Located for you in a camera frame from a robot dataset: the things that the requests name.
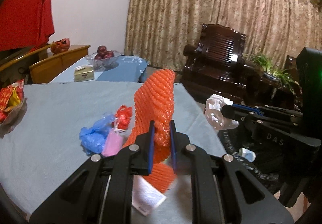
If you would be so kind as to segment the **white tissue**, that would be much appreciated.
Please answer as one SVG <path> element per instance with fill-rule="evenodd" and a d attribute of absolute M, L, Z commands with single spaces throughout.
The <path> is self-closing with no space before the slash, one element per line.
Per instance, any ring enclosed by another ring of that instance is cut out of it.
<path fill-rule="evenodd" d="M 217 131 L 230 130 L 238 127 L 238 121 L 226 118 L 222 115 L 225 105 L 232 105 L 233 101 L 217 94 L 212 94 L 205 105 L 204 115 L 208 123 Z"/>

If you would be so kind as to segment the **white printed paper sheet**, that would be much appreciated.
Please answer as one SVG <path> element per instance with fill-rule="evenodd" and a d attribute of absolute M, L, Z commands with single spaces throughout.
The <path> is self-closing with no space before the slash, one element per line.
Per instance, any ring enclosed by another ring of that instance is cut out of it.
<path fill-rule="evenodd" d="M 142 176 L 135 175 L 133 179 L 132 206 L 143 216 L 149 215 L 158 208 L 166 196 L 152 186 Z"/>

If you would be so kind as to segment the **blue plastic bag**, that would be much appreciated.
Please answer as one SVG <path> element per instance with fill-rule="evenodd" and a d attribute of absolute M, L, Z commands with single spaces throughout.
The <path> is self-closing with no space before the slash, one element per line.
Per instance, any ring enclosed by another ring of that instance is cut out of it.
<path fill-rule="evenodd" d="M 109 132 L 112 129 L 115 116 L 105 114 L 97 120 L 92 127 L 83 127 L 79 133 L 81 146 L 87 155 L 101 154 Z"/>

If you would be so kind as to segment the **orange foam net sleeve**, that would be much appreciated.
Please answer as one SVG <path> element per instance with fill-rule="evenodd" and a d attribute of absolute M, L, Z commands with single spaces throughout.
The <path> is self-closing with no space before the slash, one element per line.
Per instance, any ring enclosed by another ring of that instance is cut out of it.
<path fill-rule="evenodd" d="M 170 156 L 170 121 L 174 112 L 173 87 L 175 72 L 160 69 L 154 72 L 134 94 L 135 124 L 124 147 L 148 132 L 154 121 L 154 153 L 152 173 L 144 176 L 154 188 L 165 193 L 175 180 L 173 170 L 165 161 Z"/>

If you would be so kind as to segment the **small red net piece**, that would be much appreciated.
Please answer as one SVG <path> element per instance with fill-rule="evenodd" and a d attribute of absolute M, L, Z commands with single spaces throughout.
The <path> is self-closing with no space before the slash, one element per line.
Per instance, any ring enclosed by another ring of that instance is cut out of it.
<path fill-rule="evenodd" d="M 118 129 L 126 130 L 128 129 L 131 117 L 133 114 L 132 107 L 122 105 L 115 113 L 116 123 Z"/>

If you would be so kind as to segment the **black lined trash bin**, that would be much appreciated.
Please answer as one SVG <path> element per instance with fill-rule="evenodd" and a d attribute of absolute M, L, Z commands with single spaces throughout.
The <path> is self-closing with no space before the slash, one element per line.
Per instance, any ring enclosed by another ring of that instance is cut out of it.
<path fill-rule="evenodd" d="M 254 163 L 238 154 L 238 147 L 236 144 L 236 130 L 219 130 L 218 137 L 225 148 L 226 152 L 232 155 L 239 161 L 253 176 L 257 178 L 273 195 L 282 188 L 282 183 L 279 181 L 279 175 L 274 173 L 264 173 Z"/>

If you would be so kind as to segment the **dark wooden side table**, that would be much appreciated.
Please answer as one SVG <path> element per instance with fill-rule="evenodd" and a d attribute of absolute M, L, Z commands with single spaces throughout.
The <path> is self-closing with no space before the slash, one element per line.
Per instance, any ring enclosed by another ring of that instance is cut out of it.
<path fill-rule="evenodd" d="M 246 94 L 244 103 L 248 106 L 273 106 L 296 110 L 296 95 L 277 81 L 266 77 L 248 75 L 246 77 Z"/>

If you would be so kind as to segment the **light blue tablecloth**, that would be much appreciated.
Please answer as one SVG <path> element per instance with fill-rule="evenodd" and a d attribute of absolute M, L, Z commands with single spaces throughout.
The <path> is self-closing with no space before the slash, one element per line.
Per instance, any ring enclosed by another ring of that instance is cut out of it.
<path fill-rule="evenodd" d="M 141 83 L 70 82 L 26 85 L 26 101 L 13 126 L 1 126 L 1 184 L 9 198 L 31 215 L 88 156 L 81 128 L 91 127 L 121 105 L 133 106 Z M 181 84 L 174 85 L 178 132 L 207 153 L 226 153 L 203 111 Z M 131 223 L 192 223 L 190 177 L 178 177 L 166 200 L 148 216 L 132 208 Z"/>

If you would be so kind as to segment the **patterned beige curtain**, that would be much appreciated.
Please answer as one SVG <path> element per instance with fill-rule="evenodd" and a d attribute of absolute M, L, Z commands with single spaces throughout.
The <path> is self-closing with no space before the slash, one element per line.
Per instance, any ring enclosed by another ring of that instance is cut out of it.
<path fill-rule="evenodd" d="M 321 49 L 321 0 L 130 0 L 124 51 L 180 71 L 202 24 L 237 30 L 246 54 L 261 52 L 278 66 L 304 47 Z"/>

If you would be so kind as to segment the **blue cloth side table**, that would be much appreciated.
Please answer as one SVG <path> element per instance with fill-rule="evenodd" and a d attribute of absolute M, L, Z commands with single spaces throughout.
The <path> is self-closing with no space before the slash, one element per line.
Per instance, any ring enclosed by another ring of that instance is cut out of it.
<path fill-rule="evenodd" d="M 81 58 L 62 73 L 57 75 L 50 83 L 64 83 L 74 81 L 74 69 L 89 64 L 85 57 Z M 138 56 L 121 56 L 116 66 L 110 70 L 95 71 L 95 81 L 111 82 L 144 82 L 147 79 L 146 68 L 148 61 Z"/>

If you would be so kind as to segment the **cream tissue box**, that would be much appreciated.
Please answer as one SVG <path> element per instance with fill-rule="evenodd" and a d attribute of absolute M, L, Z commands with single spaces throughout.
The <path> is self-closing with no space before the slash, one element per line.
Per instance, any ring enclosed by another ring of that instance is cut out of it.
<path fill-rule="evenodd" d="M 94 68 L 92 65 L 82 65 L 74 68 L 74 81 L 90 81 L 94 79 Z"/>

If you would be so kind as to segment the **glass fruit bowl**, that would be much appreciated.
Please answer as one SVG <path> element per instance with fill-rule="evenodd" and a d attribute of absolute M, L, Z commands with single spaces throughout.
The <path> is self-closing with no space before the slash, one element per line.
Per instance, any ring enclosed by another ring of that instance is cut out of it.
<path fill-rule="evenodd" d="M 89 62 L 90 65 L 93 66 L 94 71 L 105 71 L 118 66 L 117 60 L 123 55 L 122 53 L 119 53 L 117 51 L 113 51 L 113 54 L 113 57 L 99 59 L 96 57 L 97 54 L 93 53 L 91 55 L 86 55 L 85 59 Z"/>

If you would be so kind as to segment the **red snack packets bowl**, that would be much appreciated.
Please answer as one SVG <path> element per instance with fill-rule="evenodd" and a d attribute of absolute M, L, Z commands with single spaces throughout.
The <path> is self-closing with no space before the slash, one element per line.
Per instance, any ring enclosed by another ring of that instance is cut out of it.
<path fill-rule="evenodd" d="M 1 126 L 13 123 L 25 102 L 24 79 L 18 80 L 7 87 L 1 88 Z"/>

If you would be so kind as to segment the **dark red apples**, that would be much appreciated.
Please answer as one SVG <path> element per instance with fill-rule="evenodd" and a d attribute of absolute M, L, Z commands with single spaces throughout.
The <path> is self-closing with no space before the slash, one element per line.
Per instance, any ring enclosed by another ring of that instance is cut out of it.
<path fill-rule="evenodd" d="M 94 58 L 96 60 L 101 60 L 101 59 L 109 59 L 112 57 L 114 57 L 114 52 L 108 51 L 106 46 L 101 45 L 97 48 L 97 54 Z"/>

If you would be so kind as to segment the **wooden curved chair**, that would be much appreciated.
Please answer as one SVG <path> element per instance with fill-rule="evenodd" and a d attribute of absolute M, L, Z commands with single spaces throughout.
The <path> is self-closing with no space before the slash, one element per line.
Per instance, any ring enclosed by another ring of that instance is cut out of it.
<path fill-rule="evenodd" d="M 20 79 L 26 84 L 49 83 L 64 70 L 88 55 L 89 45 L 71 45 L 59 54 L 49 52 L 53 44 L 31 51 L 29 47 L 1 60 L 1 86 Z"/>

